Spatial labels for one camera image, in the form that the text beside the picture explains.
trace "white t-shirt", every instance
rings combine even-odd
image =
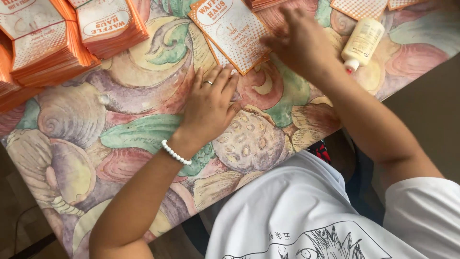
[[[207,259],[460,258],[460,186],[419,177],[386,191],[384,228],[350,205],[342,176],[300,152],[239,190]]]

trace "hand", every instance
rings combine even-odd
[[[304,10],[280,8],[288,25],[286,38],[267,36],[260,41],[306,80],[317,84],[336,70],[345,72],[322,27]]]
[[[239,80],[237,74],[229,79],[232,69],[234,67],[230,64],[223,69],[220,65],[215,66],[206,78],[206,81],[211,81],[213,85],[203,83],[203,68],[198,69],[185,106],[184,119],[171,140],[189,145],[190,149],[194,150],[192,153],[195,154],[229,126],[233,117],[242,108],[238,102],[234,102],[229,107]]]

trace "cable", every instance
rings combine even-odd
[[[19,225],[19,220],[20,220],[21,217],[24,215],[24,213],[30,211],[31,209],[33,209],[33,208],[35,208],[35,207],[38,207],[38,205],[32,206],[32,207],[28,208],[27,210],[23,211],[23,212],[19,215],[19,217],[17,218],[17,220],[16,220],[16,227],[14,228],[14,249],[13,249],[13,254],[16,254],[16,248],[17,248],[17,226]]]

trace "person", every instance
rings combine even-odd
[[[332,102],[343,125],[385,168],[383,227],[350,205],[343,177],[299,152],[231,197],[217,216],[208,259],[460,258],[460,186],[443,177],[409,129],[347,75],[321,27],[302,9],[282,9],[285,38],[261,41]],[[189,160],[241,110],[229,106],[238,76],[199,68],[184,118],[167,145]],[[120,190],[95,224],[91,258],[153,258],[142,236],[183,164],[164,149]]]

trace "cartoon drawing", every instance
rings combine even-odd
[[[87,226],[177,127],[196,70],[207,73],[216,64],[187,17],[194,2],[134,0],[148,40],[0,115],[0,140],[71,258],[88,258]],[[328,0],[281,5],[315,16],[337,54],[356,23],[332,10]],[[278,7],[257,15],[282,35]],[[430,3],[385,14],[381,43],[369,66],[353,76],[383,100],[460,52],[458,17],[440,14]],[[235,99],[243,111],[174,179],[146,241],[340,128],[327,97],[274,54],[239,80]],[[389,258],[359,226],[347,237],[342,224],[300,235],[298,247],[271,245],[269,252],[290,259],[333,258],[331,253]],[[378,256],[369,255],[371,250]]]
[[[227,258],[280,258],[280,259],[389,259],[383,250],[356,222],[340,221],[332,225],[303,232],[291,243],[272,239],[266,251],[254,251]]]

